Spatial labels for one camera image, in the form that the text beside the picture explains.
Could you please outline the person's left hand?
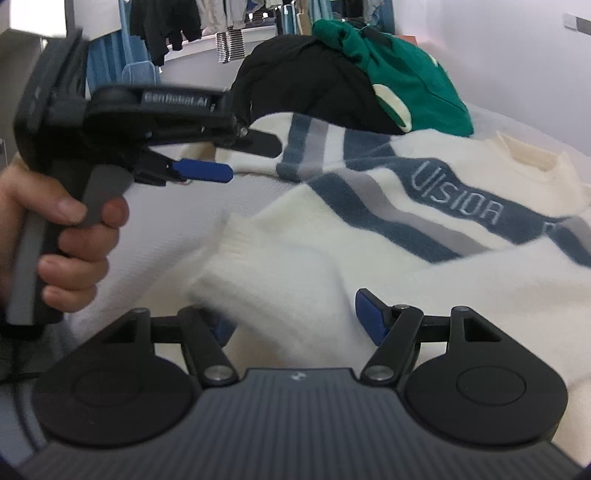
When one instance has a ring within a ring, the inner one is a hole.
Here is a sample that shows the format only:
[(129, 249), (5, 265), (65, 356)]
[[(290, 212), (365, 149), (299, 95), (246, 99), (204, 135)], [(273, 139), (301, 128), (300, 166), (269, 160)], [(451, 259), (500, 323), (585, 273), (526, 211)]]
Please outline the person's left hand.
[(45, 283), (42, 300), (64, 313), (82, 310), (94, 300), (98, 283), (108, 273), (107, 256), (117, 246), (120, 230), (129, 218), (126, 200), (108, 200), (98, 223), (81, 228), (87, 208), (56, 179), (29, 170), (22, 158), (15, 156), (1, 172), (2, 306), (10, 297), (13, 257), (28, 212), (64, 227), (58, 237), (58, 252), (42, 256), (37, 263), (37, 273)]

